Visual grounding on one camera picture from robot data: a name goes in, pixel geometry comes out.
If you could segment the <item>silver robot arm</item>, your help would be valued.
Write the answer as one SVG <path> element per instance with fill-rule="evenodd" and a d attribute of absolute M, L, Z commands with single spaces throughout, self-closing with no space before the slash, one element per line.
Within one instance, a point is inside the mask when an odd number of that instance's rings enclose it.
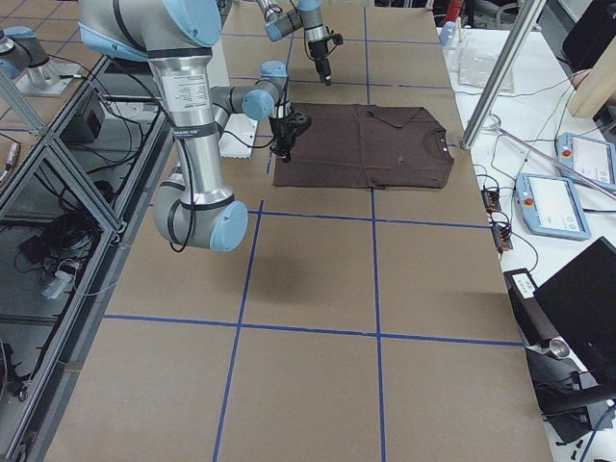
<path fill-rule="evenodd" d="M 84 44 L 111 58 L 148 63 L 161 95 L 179 164 L 155 200 L 159 233 L 176 252 L 235 249 L 248 211 L 224 180 L 219 140 L 232 114 L 266 119 L 271 150 L 290 160 L 311 118 L 289 101 L 286 66 L 264 63 L 251 87 L 211 86 L 207 67 L 221 32 L 214 1 L 82 1 L 79 12 Z"/>
<path fill-rule="evenodd" d="M 304 51 L 314 64 L 320 81 L 332 84 L 330 54 L 344 44 L 344 36 L 330 30 L 324 23 L 321 1 L 291 1 L 292 8 L 285 12 L 276 2 L 257 2 L 265 20 L 265 30 L 272 42 L 277 42 L 294 32 L 302 31 Z"/>

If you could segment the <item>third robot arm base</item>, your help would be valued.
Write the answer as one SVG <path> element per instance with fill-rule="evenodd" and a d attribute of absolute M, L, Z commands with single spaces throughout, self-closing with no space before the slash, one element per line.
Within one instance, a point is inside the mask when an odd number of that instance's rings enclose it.
<path fill-rule="evenodd" d="M 59 64 L 51 59 L 34 31 L 25 26 L 1 30 L 1 72 L 29 96 L 60 96 L 79 80 L 79 64 Z"/>

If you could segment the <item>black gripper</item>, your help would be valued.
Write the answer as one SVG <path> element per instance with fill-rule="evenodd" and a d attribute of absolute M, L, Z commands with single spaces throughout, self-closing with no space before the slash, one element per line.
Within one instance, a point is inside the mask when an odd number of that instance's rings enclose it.
<path fill-rule="evenodd" d="M 309 116 L 296 111 L 283 117 L 270 116 L 269 127 L 273 136 L 271 152 L 289 162 L 296 140 L 309 128 Z"/>
<path fill-rule="evenodd" d="M 332 84 L 329 54 L 344 44 L 344 36 L 328 27 L 315 27 L 307 30 L 307 46 L 311 60 L 315 64 L 321 83 Z"/>

